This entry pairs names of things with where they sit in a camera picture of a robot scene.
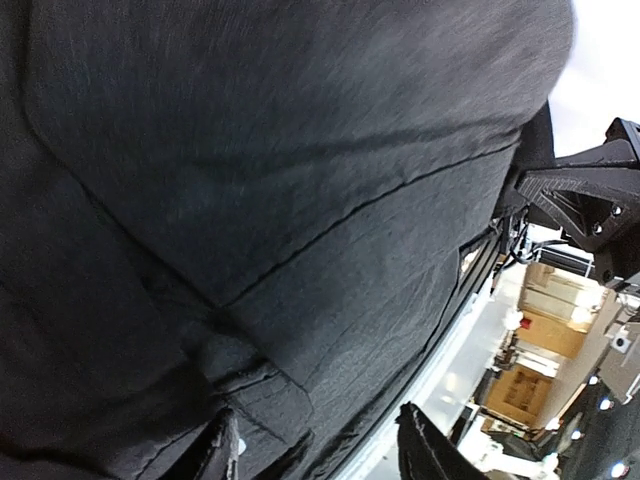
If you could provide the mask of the black long sleeve shirt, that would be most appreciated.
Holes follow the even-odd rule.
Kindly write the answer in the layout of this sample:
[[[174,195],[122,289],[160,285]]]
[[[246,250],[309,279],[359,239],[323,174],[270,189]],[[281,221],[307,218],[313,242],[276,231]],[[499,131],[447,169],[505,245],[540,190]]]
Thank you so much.
[[[1,475],[329,479],[429,356],[570,53],[567,1],[5,1]]]

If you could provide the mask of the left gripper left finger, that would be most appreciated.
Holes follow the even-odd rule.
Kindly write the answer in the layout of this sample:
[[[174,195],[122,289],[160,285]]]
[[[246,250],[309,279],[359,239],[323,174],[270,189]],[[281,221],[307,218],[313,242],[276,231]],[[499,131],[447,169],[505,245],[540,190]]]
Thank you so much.
[[[157,408],[149,427],[161,439],[151,479],[236,479],[239,427],[230,407]]]

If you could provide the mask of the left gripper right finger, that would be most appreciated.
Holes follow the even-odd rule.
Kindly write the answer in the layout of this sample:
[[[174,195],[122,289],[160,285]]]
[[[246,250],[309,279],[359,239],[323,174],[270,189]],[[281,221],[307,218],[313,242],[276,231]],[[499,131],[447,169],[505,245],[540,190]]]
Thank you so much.
[[[400,407],[398,465],[402,480],[486,480],[415,404]]]

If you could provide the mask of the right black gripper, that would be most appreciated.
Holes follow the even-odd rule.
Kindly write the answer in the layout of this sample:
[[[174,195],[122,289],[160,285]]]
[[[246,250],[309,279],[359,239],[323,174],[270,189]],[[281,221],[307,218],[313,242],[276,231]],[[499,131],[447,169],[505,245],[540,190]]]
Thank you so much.
[[[525,173],[516,191],[584,250],[595,250],[601,282],[639,285],[639,125],[615,118],[604,149],[618,162],[605,167]]]

